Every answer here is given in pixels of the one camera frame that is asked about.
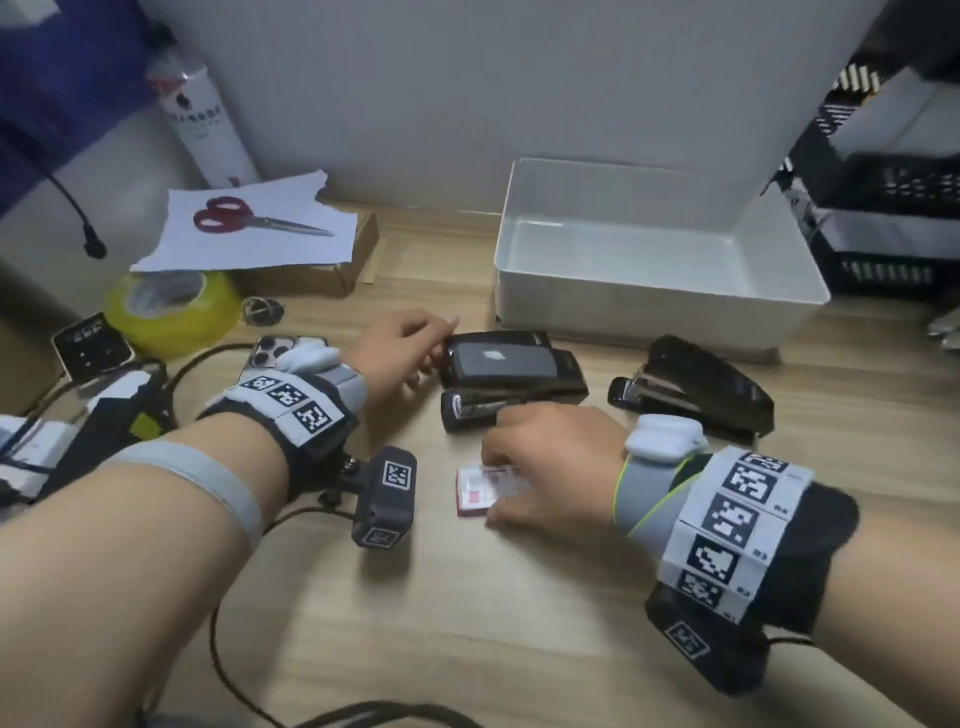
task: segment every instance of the hand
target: hand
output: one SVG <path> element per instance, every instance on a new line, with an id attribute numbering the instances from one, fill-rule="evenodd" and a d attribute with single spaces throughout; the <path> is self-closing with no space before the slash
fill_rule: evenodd
<path id="1" fill-rule="evenodd" d="M 516 465 L 533 490 L 504 497 L 487 524 L 610 524 L 629 430 L 596 407 L 536 402 L 500 410 L 484 465 Z"/>
<path id="2" fill-rule="evenodd" d="M 385 313 L 360 334 L 343 361 L 363 375 L 368 403 L 376 404 L 404 382 L 416 388 L 419 373 L 430 375 L 441 363 L 441 343 L 459 323 L 459 316 L 442 319 L 422 308 Z"/>

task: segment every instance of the scissors blade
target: scissors blade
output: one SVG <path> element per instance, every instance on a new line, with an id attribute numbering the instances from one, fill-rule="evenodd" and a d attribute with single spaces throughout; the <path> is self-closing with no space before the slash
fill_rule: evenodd
<path id="1" fill-rule="evenodd" d="M 312 225 L 302 225 L 292 223 L 289 220 L 277 220 L 273 217 L 253 217 L 247 219 L 248 228 L 264 228 L 266 230 L 275 230 L 283 232 L 296 232 L 300 235 L 319 235 L 320 237 L 333 237 L 333 232 L 323 228 L 314 228 Z"/>

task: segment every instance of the spray can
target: spray can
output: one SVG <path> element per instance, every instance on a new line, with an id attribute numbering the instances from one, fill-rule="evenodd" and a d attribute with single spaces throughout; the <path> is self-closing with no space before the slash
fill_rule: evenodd
<path id="1" fill-rule="evenodd" d="M 154 51 L 147 82 L 206 183 L 219 189 L 260 182 L 206 65 L 180 47 L 163 23 L 151 24 L 147 43 Z"/>

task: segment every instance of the person's left arm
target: person's left arm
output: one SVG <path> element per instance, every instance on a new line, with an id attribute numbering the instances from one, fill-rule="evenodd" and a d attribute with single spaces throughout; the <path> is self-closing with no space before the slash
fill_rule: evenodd
<path id="1" fill-rule="evenodd" d="M 370 402 L 427 371 L 456 320 L 377 319 L 343 356 Z M 221 413 L 164 440 L 199 450 L 250 490 L 263 522 L 287 500 L 273 436 Z M 5 725 L 113 725 L 132 714 L 251 556 L 230 512 L 151 465 L 110 463 L 0 527 L 0 712 Z"/>

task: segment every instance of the forearm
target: forearm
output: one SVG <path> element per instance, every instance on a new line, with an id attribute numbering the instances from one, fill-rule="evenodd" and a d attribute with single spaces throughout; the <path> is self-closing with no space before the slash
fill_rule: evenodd
<path id="1" fill-rule="evenodd" d="M 928 518 L 861 503 L 833 558 L 814 638 L 929 726 L 960 723 L 960 538 Z"/>
<path id="2" fill-rule="evenodd" d="M 271 436 L 216 415 L 166 436 L 228 465 L 265 522 L 286 499 Z M 250 557 L 196 485 L 109 464 L 0 529 L 0 705 L 18 726 L 109 725 L 221 599 Z"/>

